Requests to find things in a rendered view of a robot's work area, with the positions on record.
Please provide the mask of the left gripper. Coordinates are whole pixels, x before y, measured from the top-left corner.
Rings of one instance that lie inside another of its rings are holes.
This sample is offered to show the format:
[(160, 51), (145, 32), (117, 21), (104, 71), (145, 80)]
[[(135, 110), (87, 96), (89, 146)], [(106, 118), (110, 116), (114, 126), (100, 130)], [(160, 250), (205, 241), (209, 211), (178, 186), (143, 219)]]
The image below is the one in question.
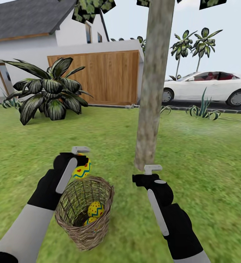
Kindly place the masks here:
[(77, 166), (84, 166), (86, 163), (88, 163), (88, 158), (85, 156), (78, 156), (74, 155), (78, 159), (78, 164)]

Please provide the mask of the wicker basket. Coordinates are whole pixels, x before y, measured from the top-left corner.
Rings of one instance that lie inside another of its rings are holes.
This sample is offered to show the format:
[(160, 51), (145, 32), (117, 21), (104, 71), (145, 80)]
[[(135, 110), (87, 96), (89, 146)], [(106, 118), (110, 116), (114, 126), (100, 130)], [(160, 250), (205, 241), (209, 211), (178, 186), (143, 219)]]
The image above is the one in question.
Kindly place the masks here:
[[(76, 184), (80, 182), (81, 185), (79, 187), (82, 192), (78, 192), (76, 187)], [(111, 186), (109, 182), (102, 177), (84, 177), (74, 180), (67, 185), (56, 207), (55, 219), (80, 251), (91, 251), (103, 242), (103, 239), (109, 231), (109, 219), (114, 201), (114, 193), (114, 185)], [(103, 215), (97, 218), (97, 220), (83, 227), (83, 224), (90, 218), (87, 214), (89, 204), (81, 206), (82, 203), (80, 202), (83, 200), (84, 204), (87, 203), (87, 196), (95, 201), (102, 202), (105, 210)], [(67, 202), (64, 205), (65, 201)], [(76, 206), (74, 208), (73, 206), (75, 204)], [(80, 206), (81, 210), (77, 216), (69, 216), (71, 210), (78, 211)], [(80, 220), (79, 218), (81, 217), (83, 218)], [(77, 225), (78, 221), (79, 225)]]

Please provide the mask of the easter egg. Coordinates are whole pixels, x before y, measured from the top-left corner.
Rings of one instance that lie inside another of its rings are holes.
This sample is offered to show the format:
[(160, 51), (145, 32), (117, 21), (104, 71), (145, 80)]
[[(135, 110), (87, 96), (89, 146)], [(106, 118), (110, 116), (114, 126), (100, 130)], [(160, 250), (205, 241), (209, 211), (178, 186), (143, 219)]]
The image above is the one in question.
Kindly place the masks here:
[(97, 220), (96, 217), (90, 217), (84, 224), (83, 227)]
[[(85, 155), (82, 153), (78, 153), (78, 156), (85, 156)], [(91, 162), (88, 159), (88, 163), (86, 163), (86, 165), (76, 167), (72, 176), (78, 179), (82, 179), (85, 176), (87, 176), (90, 171), (91, 171)]]
[(87, 211), (88, 217), (96, 217), (99, 218), (104, 213), (104, 206), (102, 202), (94, 201), (89, 204), (89, 208)]

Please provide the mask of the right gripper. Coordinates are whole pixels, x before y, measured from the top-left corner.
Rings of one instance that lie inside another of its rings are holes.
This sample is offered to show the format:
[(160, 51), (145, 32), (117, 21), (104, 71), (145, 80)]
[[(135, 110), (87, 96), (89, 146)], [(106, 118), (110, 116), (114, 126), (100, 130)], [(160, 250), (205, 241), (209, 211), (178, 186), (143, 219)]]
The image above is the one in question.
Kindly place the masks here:
[(144, 186), (146, 184), (146, 181), (150, 178), (158, 179), (158, 174), (152, 174), (152, 175), (144, 175), (144, 174), (137, 174), (132, 175), (132, 181), (136, 183), (137, 187)]

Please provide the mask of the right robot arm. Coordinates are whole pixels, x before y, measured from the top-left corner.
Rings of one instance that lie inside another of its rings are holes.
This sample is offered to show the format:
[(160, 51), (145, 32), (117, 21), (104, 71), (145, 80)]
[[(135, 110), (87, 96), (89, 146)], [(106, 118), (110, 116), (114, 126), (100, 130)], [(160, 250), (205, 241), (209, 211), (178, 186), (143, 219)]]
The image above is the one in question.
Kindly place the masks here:
[(132, 175), (137, 187), (147, 189), (149, 201), (160, 226), (174, 263), (211, 263), (192, 229), (187, 213), (177, 203), (172, 204), (174, 194), (166, 181), (152, 171), (161, 171), (160, 164), (145, 165), (144, 174)]

